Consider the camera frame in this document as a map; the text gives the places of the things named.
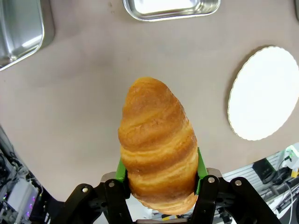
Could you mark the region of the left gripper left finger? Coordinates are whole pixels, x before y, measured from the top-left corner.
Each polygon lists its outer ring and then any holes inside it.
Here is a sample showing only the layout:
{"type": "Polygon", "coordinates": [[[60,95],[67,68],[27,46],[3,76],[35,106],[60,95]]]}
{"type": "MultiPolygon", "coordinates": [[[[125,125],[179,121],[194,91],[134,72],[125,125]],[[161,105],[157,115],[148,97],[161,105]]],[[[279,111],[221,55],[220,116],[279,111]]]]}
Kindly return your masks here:
{"type": "Polygon", "coordinates": [[[79,184],[53,218],[53,224],[92,224],[101,214],[110,224],[131,224],[126,199],[130,198],[128,173],[122,161],[116,172],[105,174],[99,185],[79,184]]]}

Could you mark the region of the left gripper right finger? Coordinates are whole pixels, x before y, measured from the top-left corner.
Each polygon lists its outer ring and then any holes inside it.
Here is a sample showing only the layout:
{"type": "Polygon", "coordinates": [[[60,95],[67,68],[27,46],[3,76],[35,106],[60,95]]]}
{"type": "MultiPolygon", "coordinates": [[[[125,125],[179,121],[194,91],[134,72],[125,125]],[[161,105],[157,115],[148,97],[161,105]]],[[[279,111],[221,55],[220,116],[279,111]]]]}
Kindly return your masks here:
{"type": "Polygon", "coordinates": [[[279,224],[280,220],[244,177],[227,182],[219,170],[206,168],[198,151],[198,196],[190,223],[211,224],[217,208],[223,208],[238,224],[279,224]]]}

